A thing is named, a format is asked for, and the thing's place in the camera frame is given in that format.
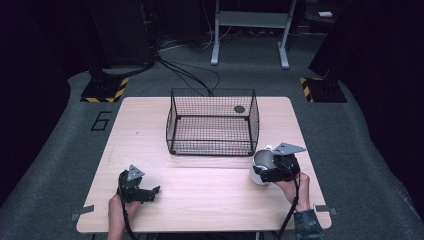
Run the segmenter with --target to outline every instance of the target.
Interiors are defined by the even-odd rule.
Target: yellow black warning tape
[[[314,102],[314,99],[312,98],[311,91],[309,90],[308,84],[306,82],[307,79],[313,79],[313,80],[322,80],[322,78],[300,78],[300,83],[302,84],[303,93],[305,94],[306,101],[308,102]]]
[[[113,98],[81,98],[81,102],[117,102],[124,94],[124,89],[127,86],[128,78],[122,80],[121,85],[119,86],[118,91],[116,92]]]

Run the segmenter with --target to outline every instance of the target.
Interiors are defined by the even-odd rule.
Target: black cable
[[[146,64],[146,65],[145,65],[143,68],[141,68],[141,69],[137,69],[137,70],[130,71],[130,72],[126,72],[126,73],[120,73],[120,74],[109,74],[109,75],[112,75],[112,76],[114,76],[114,77],[127,78],[127,77],[131,77],[131,76],[137,75],[137,74],[139,74],[139,73],[142,73],[142,72],[144,72],[144,71],[148,70],[149,68],[151,68],[151,67],[153,66],[153,64],[154,64],[154,62],[149,62],[148,64]]]
[[[274,240],[277,240],[277,234],[275,233],[275,232],[271,232],[271,234],[272,234],[272,238],[274,239]]]
[[[208,96],[209,97],[213,97],[214,96],[214,94],[213,94],[213,91],[216,89],[216,87],[218,86],[218,84],[219,84],[219,82],[220,82],[220,77],[219,77],[219,74],[218,73],[216,73],[216,72],[214,72],[214,71],[211,71],[211,70],[208,70],[208,69],[205,69],[205,68],[199,68],[199,67],[194,67],[194,66],[191,66],[191,65],[188,65],[188,64],[182,64],[182,63],[175,63],[175,62],[168,62],[168,61],[165,61],[165,60],[163,60],[162,58],[160,58],[160,56],[157,56],[157,59],[156,59],[156,61],[157,62],[159,62],[160,64],[162,64],[164,67],[166,67],[166,68],[168,68],[169,70],[171,70],[171,71],[173,71],[180,79],[182,79],[183,81],[184,81],[184,83],[189,87],[189,88],[191,88],[193,91],[195,91],[195,92],[197,92],[199,95],[201,95],[201,96],[203,96],[200,92],[198,92],[196,89],[194,89],[185,79],[184,79],[184,77],[183,76],[185,76],[185,77],[187,77],[187,78],[190,78],[190,79],[192,79],[192,80],[194,80],[194,81],[196,81],[197,83],[199,83],[200,85],[202,85],[206,90],[207,90],[207,92],[208,92]],[[179,64],[179,65],[185,65],[185,66],[190,66],[190,67],[192,67],[192,68],[197,68],[197,69],[203,69],[203,70],[205,70],[205,71],[210,71],[210,72],[213,72],[213,73],[215,73],[217,76],[218,76],[218,81],[217,81],[217,84],[211,89],[211,88],[209,88],[202,80],[200,80],[198,77],[196,77],[195,75],[193,75],[193,74],[191,74],[190,72],[188,72],[188,71],[186,71],[186,70],[184,70],[184,69],[182,69],[181,67],[178,67],[178,66],[176,66],[176,64]]]
[[[166,48],[172,48],[172,47],[175,47],[175,46],[178,46],[178,45],[182,45],[182,44],[184,44],[184,42],[180,39],[169,38],[168,40],[166,40],[166,42],[162,41],[160,43],[159,51],[166,49]]]
[[[178,64],[178,65],[183,65],[183,66],[187,66],[187,67],[191,67],[191,68],[196,68],[196,69],[208,71],[208,72],[211,72],[211,73],[215,74],[217,76],[218,80],[217,80],[215,86],[212,88],[212,90],[211,90],[212,92],[218,87],[219,83],[221,82],[221,77],[219,76],[219,74],[217,72],[215,72],[215,71],[210,70],[210,69],[201,68],[201,67],[195,67],[195,66],[192,66],[192,65],[189,65],[189,64],[184,64],[184,63],[177,63],[177,62],[170,62],[170,63],[172,63],[172,64]]]
[[[287,224],[288,224],[291,216],[293,215],[294,210],[296,209],[296,205],[297,205],[297,203],[299,201],[299,188],[300,188],[299,185],[300,185],[300,177],[301,177],[300,176],[300,173],[299,173],[299,183],[297,183],[296,177],[293,175],[293,173],[290,171],[290,169],[287,166],[285,166],[285,165],[283,165],[283,166],[289,171],[291,177],[293,178],[294,185],[295,185],[295,188],[296,188],[296,196],[293,199],[292,206],[290,207],[290,210],[287,213],[286,219],[284,220],[283,224],[281,225],[281,228],[280,228],[280,231],[278,233],[277,239],[281,239],[281,237],[283,236],[284,230],[286,229],[286,226],[287,226]]]
[[[125,222],[125,228],[127,229],[127,233],[130,236],[132,240],[137,240],[135,237],[133,231],[131,230],[130,223],[128,220],[128,212],[125,210],[125,201],[122,199],[122,191],[121,191],[121,181],[118,180],[118,190],[119,190],[119,198],[121,199],[121,205],[122,205],[122,215],[124,216],[124,222]]]

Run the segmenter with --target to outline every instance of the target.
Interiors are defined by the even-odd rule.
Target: human hand
[[[285,181],[279,181],[274,182],[275,185],[280,187],[284,195],[286,196],[287,200],[293,204],[293,200],[296,197],[296,186],[293,181],[285,182]],[[306,175],[303,172],[300,172],[296,176],[296,181],[299,184],[299,200],[296,205],[296,211],[302,212],[311,209],[310,203],[309,203],[309,182],[310,178],[308,175]]]
[[[128,221],[130,221],[140,206],[140,202],[133,201],[125,203],[125,210],[128,213]],[[113,195],[109,200],[109,233],[107,236],[108,240],[120,240],[125,229],[125,221],[122,212],[121,198],[118,194]]]

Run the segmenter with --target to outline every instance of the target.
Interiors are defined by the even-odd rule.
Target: cable
[[[275,232],[271,232],[271,234],[272,234],[272,238],[274,239],[274,240],[279,240],[279,239],[277,239],[277,234],[275,233]]]
[[[239,7],[240,7],[240,0],[238,0],[237,1],[237,12],[238,12],[238,10],[239,10]],[[227,33],[231,30],[231,28],[232,28],[233,26],[230,26],[229,28],[228,28],[228,30],[219,38],[219,40],[221,40],[223,37],[225,37],[225,35],[227,35]]]
[[[137,240],[135,237],[133,231],[131,230],[130,223],[128,220],[128,212],[125,210],[125,201],[122,199],[122,191],[121,191],[121,181],[120,178],[118,178],[118,190],[119,190],[119,196],[121,199],[121,205],[122,205],[122,215],[124,216],[124,222],[125,222],[125,228],[127,229],[128,235],[131,237],[132,240]]]
[[[167,51],[167,50],[171,50],[171,49],[173,49],[173,48],[178,48],[178,47],[189,47],[189,46],[191,46],[191,45],[189,45],[189,44],[175,45],[175,46],[167,47],[167,48],[165,48],[165,49],[161,49],[161,50],[159,50],[158,52],[164,52],[164,51]]]
[[[206,8],[205,8],[205,2],[204,2],[204,0],[202,0],[202,6],[203,6],[203,13],[205,13],[206,21],[207,21],[208,26],[209,26],[210,39],[209,39],[209,42],[206,44],[205,47],[203,47],[203,48],[196,48],[195,47],[195,49],[200,50],[200,51],[201,50],[205,50],[206,48],[208,48],[209,45],[211,45],[211,43],[213,42],[212,27],[211,27],[211,23],[209,21],[208,14],[206,13]]]
[[[291,216],[293,215],[293,212],[296,209],[297,202],[299,201],[299,188],[300,188],[299,185],[300,185],[300,178],[301,178],[300,173],[299,173],[299,183],[297,183],[296,177],[293,175],[293,173],[290,171],[290,169],[285,165],[283,165],[283,166],[289,171],[291,177],[293,178],[293,182],[294,182],[294,185],[295,185],[295,188],[296,188],[296,196],[293,199],[292,206],[291,206],[289,212],[287,213],[286,219],[284,220],[283,224],[281,225],[278,236],[274,236],[274,238],[277,237],[278,240],[281,239],[281,237],[283,236],[284,230],[286,229],[286,226],[287,226],[287,223],[289,222]]]
[[[120,74],[109,74],[109,75],[112,75],[112,76],[115,76],[115,77],[127,78],[127,77],[131,77],[131,76],[137,75],[137,74],[139,74],[139,73],[142,73],[142,72],[144,72],[144,71],[148,70],[149,68],[151,68],[151,67],[153,66],[153,64],[154,64],[154,62],[149,62],[149,63],[148,63],[148,64],[147,64],[144,68],[142,68],[142,69],[137,69],[137,70],[130,71],[130,72],[126,72],[126,73],[120,73]]]
[[[197,91],[195,88],[193,88],[187,81],[186,81],[186,79],[184,79],[184,76],[185,77],[187,77],[187,78],[189,78],[189,79],[192,79],[192,80],[194,80],[194,81],[196,81],[197,83],[199,83],[201,86],[203,86],[206,90],[207,90],[207,92],[208,92],[208,96],[209,97],[213,97],[214,96],[214,94],[213,94],[213,91],[216,89],[216,87],[218,86],[218,84],[220,83],[220,76],[219,76],[219,74],[218,73],[216,73],[216,72],[214,72],[214,71],[212,71],[212,70],[209,70],[209,69],[205,69],[205,68],[200,68],[200,67],[195,67],[195,66],[191,66],[191,65],[188,65],[188,64],[183,64],[183,63],[175,63],[175,62],[168,62],[168,61],[165,61],[165,60],[163,60],[160,56],[157,56],[157,58],[156,58],[156,61],[157,62],[159,62],[160,64],[162,64],[164,67],[166,67],[166,68],[168,68],[169,70],[171,70],[171,71],[173,71],[181,80],[183,80],[183,82],[190,88],[190,89],[192,89],[193,91],[195,91],[196,93],[198,93],[199,95],[201,95],[201,96],[203,96],[203,94],[201,94],[199,91]],[[215,84],[215,86],[211,89],[211,88],[209,88],[202,80],[200,80],[198,77],[196,77],[195,75],[193,75],[193,74],[191,74],[190,72],[188,72],[188,71],[186,71],[186,70],[184,70],[184,69],[182,69],[181,67],[178,67],[178,66],[176,66],[176,65],[184,65],[184,66],[189,66],[189,67],[192,67],[192,68],[197,68],[197,69],[202,69],[202,70],[205,70],[205,71],[209,71],[209,72],[212,72],[212,73],[214,73],[214,74],[216,74],[217,76],[218,76],[218,81],[217,81],[217,83]]]
[[[160,44],[160,49],[162,48],[169,48],[169,47],[174,47],[175,43],[179,42],[180,40],[178,39],[172,39],[172,40],[167,40],[166,42],[162,42]]]

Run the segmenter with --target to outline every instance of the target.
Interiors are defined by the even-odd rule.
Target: wooden table
[[[293,107],[285,97],[258,97],[260,134],[257,150],[281,142],[304,146]],[[168,97],[125,98],[112,128],[80,216],[81,233],[108,231],[108,200],[119,174],[133,164],[146,173],[140,188],[161,186],[156,200],[144,203],[131,222],[134,232],[279,230],[290,203],[274,184],[259,186],[249,177],[253,157],[175,156],[165,141]],[[307,151],[296,157],[311,177],[311,204],[325,205]],[[328,213],[317,213],[329,228]],[[294,228],[293,220],[287,228]]]

